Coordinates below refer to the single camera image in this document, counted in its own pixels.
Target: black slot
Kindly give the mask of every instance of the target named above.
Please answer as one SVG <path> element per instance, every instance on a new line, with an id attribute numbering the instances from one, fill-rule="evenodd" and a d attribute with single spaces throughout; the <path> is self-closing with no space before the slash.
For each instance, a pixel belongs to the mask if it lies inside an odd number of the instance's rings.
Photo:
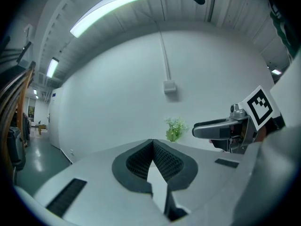
<path id="1" fill-rule="evenodd" d="M 218 163 L 218 164 L 227 166 L 227 167 L 231 167 L 231 168 L 236 168 L 239 165 L 238 162 L 228 161 L 228 160 L 221 159 L 221 158 L 217 159 L 215 162 Z"/>
<path id="2" fill-rule="evenodd" d="M 86 183 L 86 181 L 80 179 L 73 179 L 46 208 L 61 218 L 84 188 Z"/>

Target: glossy floor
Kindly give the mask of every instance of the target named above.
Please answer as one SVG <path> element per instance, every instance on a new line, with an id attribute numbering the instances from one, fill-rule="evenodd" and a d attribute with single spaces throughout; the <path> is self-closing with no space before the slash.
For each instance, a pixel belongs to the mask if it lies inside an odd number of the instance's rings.
<path id="1" fill-rule="evenodd" d="M 29 147 L 26 148 L 26 163 L 17 173 L 17 185 L 33 196 L 52 176 L 67 168 L 70 163 L 63 153 L 52 146 L 46 131 L 39 135 L 31 130 Z"/>

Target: wooden desk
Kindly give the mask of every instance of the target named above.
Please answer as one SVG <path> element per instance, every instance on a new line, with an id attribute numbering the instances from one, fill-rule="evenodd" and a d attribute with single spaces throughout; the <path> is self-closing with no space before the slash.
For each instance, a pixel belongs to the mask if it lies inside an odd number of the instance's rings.
<path id="1" fill-rule="evenodd" d="M 42 129 L 46 129 L 46 125 L 39 125 L 39 135 L 41 135 Z"/>

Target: black and white square tag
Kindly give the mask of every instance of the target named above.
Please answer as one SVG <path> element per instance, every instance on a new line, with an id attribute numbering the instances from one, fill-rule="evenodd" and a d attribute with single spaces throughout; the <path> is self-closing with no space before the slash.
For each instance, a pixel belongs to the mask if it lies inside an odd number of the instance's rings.
<path id="1" fill-rule="evenodd" d="M 240 102 L 239 108 L 244 109 L 252 118 L 257 131 L 274 113 L 273 105 L 261 86 L 257 87 L 246 99 Z"/>

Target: green plant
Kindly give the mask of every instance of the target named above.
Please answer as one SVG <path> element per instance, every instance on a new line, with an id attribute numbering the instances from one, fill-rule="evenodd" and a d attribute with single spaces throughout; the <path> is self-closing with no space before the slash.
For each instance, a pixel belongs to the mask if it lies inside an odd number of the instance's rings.
<path id="1" fill-rule="evenodd" d="M 175 142 L 178 140 L 184 132 L 187 132 L 189 127 L 186 122 L 178 118 L 166 118 L 165 123 L 169 125 L 169 129 L 166 131 L 166 138 L 169 141 Z"/>

